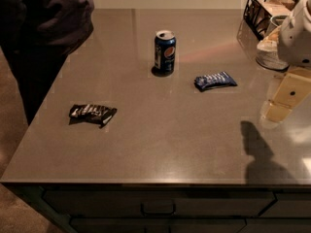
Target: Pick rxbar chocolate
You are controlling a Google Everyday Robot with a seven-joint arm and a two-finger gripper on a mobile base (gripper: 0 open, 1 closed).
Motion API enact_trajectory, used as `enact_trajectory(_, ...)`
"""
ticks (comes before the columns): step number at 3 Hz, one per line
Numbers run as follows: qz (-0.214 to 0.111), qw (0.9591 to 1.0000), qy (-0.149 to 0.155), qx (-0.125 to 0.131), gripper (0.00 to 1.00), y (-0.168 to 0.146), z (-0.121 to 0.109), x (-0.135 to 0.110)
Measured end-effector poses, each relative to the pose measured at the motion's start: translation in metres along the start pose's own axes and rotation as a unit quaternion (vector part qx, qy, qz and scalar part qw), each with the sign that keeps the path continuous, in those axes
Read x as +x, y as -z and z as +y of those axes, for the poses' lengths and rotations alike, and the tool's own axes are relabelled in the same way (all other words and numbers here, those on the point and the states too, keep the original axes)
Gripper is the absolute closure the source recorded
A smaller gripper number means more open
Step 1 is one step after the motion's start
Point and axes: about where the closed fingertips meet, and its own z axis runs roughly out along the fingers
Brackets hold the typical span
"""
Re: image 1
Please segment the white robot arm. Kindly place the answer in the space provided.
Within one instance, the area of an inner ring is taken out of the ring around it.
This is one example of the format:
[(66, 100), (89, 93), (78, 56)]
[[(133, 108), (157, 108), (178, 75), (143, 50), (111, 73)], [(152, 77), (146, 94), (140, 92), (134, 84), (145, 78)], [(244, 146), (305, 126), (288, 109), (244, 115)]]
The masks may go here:
[(280, 122), (311, 93), (311, 0), (299, 0), (259, 46), (291, 66), (264, 107), (266, 119)]

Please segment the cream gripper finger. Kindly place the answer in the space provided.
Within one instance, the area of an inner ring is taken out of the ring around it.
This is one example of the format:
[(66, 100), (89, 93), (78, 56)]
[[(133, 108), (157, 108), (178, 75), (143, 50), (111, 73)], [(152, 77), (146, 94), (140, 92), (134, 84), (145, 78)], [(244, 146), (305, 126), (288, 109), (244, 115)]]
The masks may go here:
[(284, 121), (311, 93), (311, 70), (296, 67), (276, 77), (270, 96), (262, 105), (262, 115), (272, 122)]

